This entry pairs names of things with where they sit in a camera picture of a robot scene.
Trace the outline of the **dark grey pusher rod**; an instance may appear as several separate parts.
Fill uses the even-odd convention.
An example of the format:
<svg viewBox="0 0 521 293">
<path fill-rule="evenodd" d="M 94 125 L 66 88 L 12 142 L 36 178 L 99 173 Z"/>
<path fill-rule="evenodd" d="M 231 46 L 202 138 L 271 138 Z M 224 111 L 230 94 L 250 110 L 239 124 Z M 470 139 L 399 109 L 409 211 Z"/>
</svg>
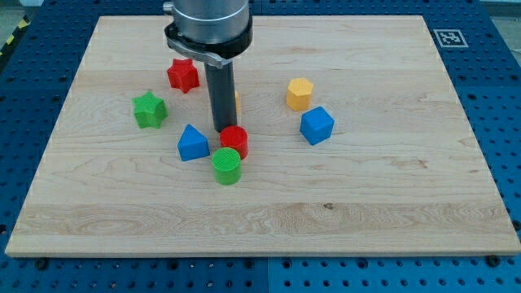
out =
<svg viewBox="0 0 521 293">
<path fill-rule="evenodd" d="M 230 62 L 222 68 L 206 63 L 204 69 L 213 125 L 220 133 L 224 128 L 237 124 L 233 63 Z"/>
</svg>

